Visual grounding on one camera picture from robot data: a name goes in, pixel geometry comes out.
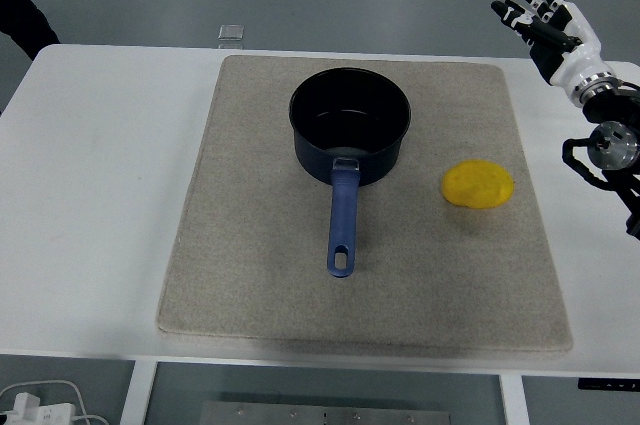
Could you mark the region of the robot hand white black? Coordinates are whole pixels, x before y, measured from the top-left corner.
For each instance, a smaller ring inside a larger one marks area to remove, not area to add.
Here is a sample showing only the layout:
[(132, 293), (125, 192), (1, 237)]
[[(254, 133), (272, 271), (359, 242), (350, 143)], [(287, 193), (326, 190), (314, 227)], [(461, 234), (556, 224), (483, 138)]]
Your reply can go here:
[(611, 77), (601, 58), (601, 42), (592, 26), (569, 0), (496, 0), (491, 9), (502, 25), (529, 48), (539, 74), (568, 96), (592, 77)]

